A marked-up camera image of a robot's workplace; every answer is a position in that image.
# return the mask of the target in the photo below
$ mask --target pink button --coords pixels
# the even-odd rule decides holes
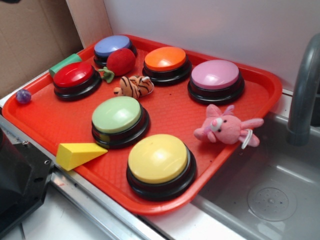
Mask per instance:
[[[191,73],[193,83],[206,90],[221,90],[234,84],[239,68],[226,60],[210,60],[197,65]]]

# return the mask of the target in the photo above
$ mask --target white wall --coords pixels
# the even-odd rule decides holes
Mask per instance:
[[[267,70],[292,91],[320,0],[104,0],[113,34]]]

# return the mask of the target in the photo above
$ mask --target cardboard wall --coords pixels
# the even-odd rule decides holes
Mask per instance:
[[[0,1],[0,99],[81,49],[66,0]]]
[[[113,35],[104,0],[66,0],[82,45]]]

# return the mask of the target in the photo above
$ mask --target red plush strawberry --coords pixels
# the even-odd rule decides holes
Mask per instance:
[[[123,76],[130,72],[136,65],[136,56],[128,48],[121,48],[109,55],[106,66],[99,69],[103,73],[103,79],[111,83],[115,76]]]

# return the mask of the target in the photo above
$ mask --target blue button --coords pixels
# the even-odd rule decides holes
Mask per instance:
[[[130,46],[130,39],[127,36],[108,36],[94,46],[94,51],[100,57],[108,57],[118,49],[127,49]]]

